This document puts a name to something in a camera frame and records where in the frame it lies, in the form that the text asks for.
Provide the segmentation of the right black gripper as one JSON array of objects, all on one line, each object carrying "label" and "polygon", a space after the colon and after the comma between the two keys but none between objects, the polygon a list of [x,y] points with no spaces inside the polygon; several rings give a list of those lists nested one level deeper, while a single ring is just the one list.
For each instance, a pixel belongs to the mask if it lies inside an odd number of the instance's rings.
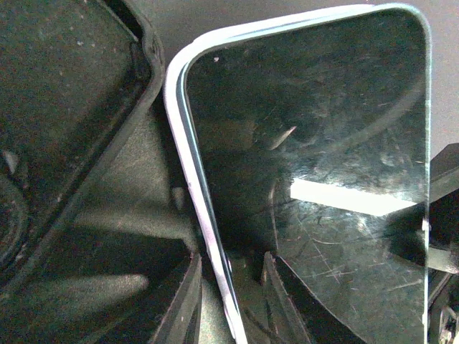
[{"label": "right black gripper", "polygon": [[430,163],[427,342],[458,342],[458,144]]}]

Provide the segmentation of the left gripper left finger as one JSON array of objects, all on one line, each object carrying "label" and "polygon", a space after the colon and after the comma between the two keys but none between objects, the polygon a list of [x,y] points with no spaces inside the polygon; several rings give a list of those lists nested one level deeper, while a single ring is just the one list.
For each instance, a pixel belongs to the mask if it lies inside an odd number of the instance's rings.
[{"label": "left gripper left finger", "polygon": [[149,343],[198,343],[202,311],[202,258],[193,254],[183,261],[184,271],[178,272],[179,285],[163,287],[174,291],[171,301],[161,315]]}]

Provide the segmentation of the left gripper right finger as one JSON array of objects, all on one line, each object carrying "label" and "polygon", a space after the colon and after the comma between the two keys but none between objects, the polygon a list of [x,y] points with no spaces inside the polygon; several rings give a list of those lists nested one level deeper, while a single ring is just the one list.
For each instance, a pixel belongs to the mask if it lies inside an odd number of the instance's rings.
[{"label": "left gripper right finger", "polygon": [[268,333],[275,343],[364,342],[318,300],[282,257],[264,254],[261,282]]}]

